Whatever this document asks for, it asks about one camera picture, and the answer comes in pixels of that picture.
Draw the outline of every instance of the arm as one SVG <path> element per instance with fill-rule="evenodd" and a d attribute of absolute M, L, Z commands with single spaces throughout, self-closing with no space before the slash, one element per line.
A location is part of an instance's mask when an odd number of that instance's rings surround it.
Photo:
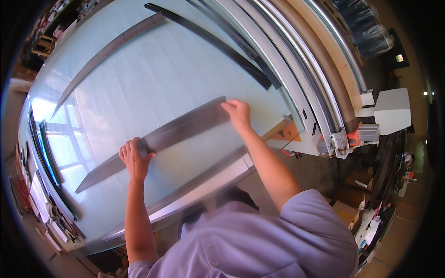
<path fill-rule="evenodd" d="M 139 138 L 135 137 L 119 150 L 119 157 L 125 162 L 130 175 L 124 222 L 128 262 L 132 264 L 143 260 L 155 263 L 158 253 L 144 204 L 144 180 L 148 173 L 148 164 L 155 153 L 142 158 L 136 148 L 137 141 Z"/>
<path fill-rule="evenodd" d="M 259 177 L 278 211 L 281 211 L 290 198 L 301 192 L 300 186 L 289 169 L 252 129 L 249 105 L 230 100 L 221 106 L 230 114 L 232 125 L 246 143 Z"/>

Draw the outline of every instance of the hand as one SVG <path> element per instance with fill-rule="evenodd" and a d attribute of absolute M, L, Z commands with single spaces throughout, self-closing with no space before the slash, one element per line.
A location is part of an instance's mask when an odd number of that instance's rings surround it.
<path fill-rule="evenodd" d="M 241 136 L 252 130 L 250 123 L 250 107 L 246 102 L 229 100 L 223 102 L 221 106 L 230 114 L 230 121 Z"/>
<path fill-rule="evenodd" d="M 139 137 L 135 137 L 127 141 L 119 149 L 119 157 L 127 167 L 130 180 L 144 181 L 148 174 L 148 164 L 156 154 L 149 153 L 145 158 L 142 158 L 137 149 L 139 139 Z"/>

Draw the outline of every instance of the purple shirt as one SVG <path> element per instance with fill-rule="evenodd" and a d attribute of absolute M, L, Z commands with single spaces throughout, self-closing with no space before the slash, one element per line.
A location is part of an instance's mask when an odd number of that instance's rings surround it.
<path fill-rule="evenodd" d="M 315 189 L 281 209 L 261 215 L 232 201 L 184 224 L 179 240 L 155 264 L 137 261 L 130 278 L 142 277 L 354 277 L 354 237 Z"/>

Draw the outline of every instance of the shirt sleeve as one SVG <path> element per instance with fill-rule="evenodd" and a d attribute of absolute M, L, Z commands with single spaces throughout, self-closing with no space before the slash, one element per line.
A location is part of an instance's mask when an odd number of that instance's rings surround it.
<path fill-rule="evenodd" d="M 337 213 L 315 189 L 305 190 L 290 198 L 281 209 L 280 217 L 311 234 L 348 243 L 354 241 Z"/>
<path fill-rule="evenodd" d="M 146 278 L 150 269 L 153 267 L 153 263 L 148 261 L 136 261 L 128 266 L 129 278 Z"/>

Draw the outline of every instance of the cardboard box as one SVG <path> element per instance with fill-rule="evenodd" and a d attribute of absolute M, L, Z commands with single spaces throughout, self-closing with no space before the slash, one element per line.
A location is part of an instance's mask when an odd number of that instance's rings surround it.
<path fill-rule="evenodd" d="M 353 209 L 358 209 L 360 203 L 365 199 L 365 194 L 353 188 L 347 186 L 342 186 L 337 189 L 336 194 L 333 198 L 335 201 L 341 201 L 344 204 L 352 207 Z"/>
<path fill-rule="evenodd" d="M 366 190 L 371 191 L 373 174 L 374 169 L 372 167 L 369 167 L 367 170 L 353 170 L 349 174 L 349 177 L 345 180 L 345 183 L 359 188 L 365 188 Z"/>
<path fill-rule="evenodd" d="M 341 201 L 336 201 L 332 208 L 337 212 L 341 221 L 348 227 L 348 229 L 352 230 L 359 220 L 360 212 Z"/>
<path fill-rule="evenodd" d="M 328 197 L 326 197 L 326 196 L 323 196 L 324 197 L 324 199 L 326 200 L 326 202 L 328 202 L 328 204 L 332 201 L 331 199 L 329 199 Z"/>

